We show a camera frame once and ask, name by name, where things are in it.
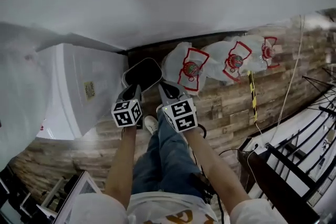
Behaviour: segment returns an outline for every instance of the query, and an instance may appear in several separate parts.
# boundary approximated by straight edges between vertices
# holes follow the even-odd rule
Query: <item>leg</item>
[[[192,185],[191,173],[200,173],[197,165],[190,157],[187,143],[166,120],[164,113],[159,112],[160,157],[163,180],[161,189],[165,192],[188,194],[203,198],[203,195]]]
[[[157,191],[161,180],[159,136],[155,132],[149,141],[147,152],[134,166],[132,194]]]

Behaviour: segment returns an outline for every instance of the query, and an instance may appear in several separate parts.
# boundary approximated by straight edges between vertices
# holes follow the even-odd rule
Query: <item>black wire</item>
[[[206,129],[205,129],[205,127],[204,127],[203,125],[201,125],[201,124],[198,124],[198,127],[200,127],[200,128],[203,130],[203,132],[204,132],[204,134],[203,134],[203,138],[205,139],[205,138],[206,138]],[[224,151],[222,151],[222,152],[219,154],[219,156],[222,155],[224,152],[227,152],[227,151],[240,151],[240,152],[244,152],[244,153],[251,153],[251,152],[253,152],[253,151],[241,151],[241,150],[239,150],[239,149],[237,149],[237,148],[230,148],[229,150],[224,150]],[[196,160],[196,156],[195,156],[195,154],[194,154],[194,151],[193,151],[193,156],[194,156],[194,159],[195,159],[195,164],[197,165],[197,160]],[[203,171],[203,167],[202,167],[202,166],[201,166],[201,171],[202,171],[202,175],[204,175],[204,176],[206,177],[206,175],[204,174],[204,171]],[[219,209],[220,209],[220,211],[221,211],[220,214],[222,215],[222,224],[224,224],[224,210],[223,210],[223,208],[222,208],[221,199],[219,198],[218,193],[216,193],[216,195],[217,195],[217,200],[218,200],[218,206],[219,206]]]

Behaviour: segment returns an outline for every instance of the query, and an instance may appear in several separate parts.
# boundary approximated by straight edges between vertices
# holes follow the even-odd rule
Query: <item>wood panel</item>
[[[255,74],[258,125],[261,129],[277,122],[289,81],[293,74],[299,47],[300,28],[298,18],[294,18],[283,27],[259,27],[249,31],[251,34],[276,36],[279,40],[276,55],[280,67]],[[213,34],[206,37],[186,38],[201,48],[226,35]],[[327,41],[328,32],[324,30],[306,31],[303,37],[301,57],[284,109],[283,118],[294,113],[299,107],[308,104],[319,92],[302,75],[327,80],[328,75],[321,69],[325,66],[325,49],[331,47]],[[147,46],[129,52],[129,62],[134,64],[146,57],[161,62],[179,42],[162,42],[156,46]],[[143,97],[145,113],[155,114],[160,104],[157,87],[151,88]],[[206,86],[194,97],[200,124],[207,129],[207,140],[211,147],[221,152],[228,148],[237,148],[247,136],[257,132],[253,122],[251,95],[248,78],[230,86],[222,82],[207,79]],[[21,154],[11,161],[11,167],[27,185],[32,196],[42,201],[42,192],[49,191],[61,176],[69,179],[79,169],[87,170],[99,188],[104,189],[111,160],[120,143],[120,130],[116,128],[112,117],[107,115],[96,126],[97,136],[85,136],[74,141],[53,141],[36,138]],[[135,159],[146,150],[150,135],[146,130],[138,132]],[[225,155],[227,158],[235,153]],[[230,162],[239,173],[237,161]]]

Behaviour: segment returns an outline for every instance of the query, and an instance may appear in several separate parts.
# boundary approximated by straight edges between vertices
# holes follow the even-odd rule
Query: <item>white plastic bag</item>
[[[242,70],[249,70],[252,72],[259,72],[268,68],[278,67],[278,63],[272,63],[275,55],[273,46],[277,42],[276,37],[262,37],[257,35],[235,36],[225,38],[229,42],[240,41],[246,44],[251,50],[252,54],[246,61],[244,61]]]
[[[209,54],[192,48],[191,43],[182,42],[163,61],[162,76],[182,85],[189,94],[197,95],[205,84],[203,67],[208,59]]]
[[[29,42],[24,38],[19,43]],[[49,81],[35,53],[0,44],[0,171],[39,132],[48,102]]]
[[[240,80],[240,68],[252,50],[240,41],[220,41],[202,49],[210,55],[204,72],[210,78],[233,83]]]

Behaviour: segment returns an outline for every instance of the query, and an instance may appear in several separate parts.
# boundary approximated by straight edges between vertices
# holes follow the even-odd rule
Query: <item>sticker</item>
[[[89,101],[91,100],[93,97],[95,97],[96,93],[95,93],[95,85],[93,84],[92,81],[88,81],[84,83],[84,88],[85,88],[85,94],[86,94],[86,99]]]

